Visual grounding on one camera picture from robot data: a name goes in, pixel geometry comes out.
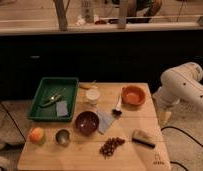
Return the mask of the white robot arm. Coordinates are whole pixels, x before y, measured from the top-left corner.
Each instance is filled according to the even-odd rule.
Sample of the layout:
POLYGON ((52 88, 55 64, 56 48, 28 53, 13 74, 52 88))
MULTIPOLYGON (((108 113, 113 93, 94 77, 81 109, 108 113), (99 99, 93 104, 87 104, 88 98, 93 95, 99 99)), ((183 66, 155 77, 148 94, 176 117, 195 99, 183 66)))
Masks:
POLYGON ((203 112, 202 67, 195 62, 165 70, 160 77, 161 86, 152 95, 158 123, 164 126, 171 116, 170 108, 185 100, 203 112))

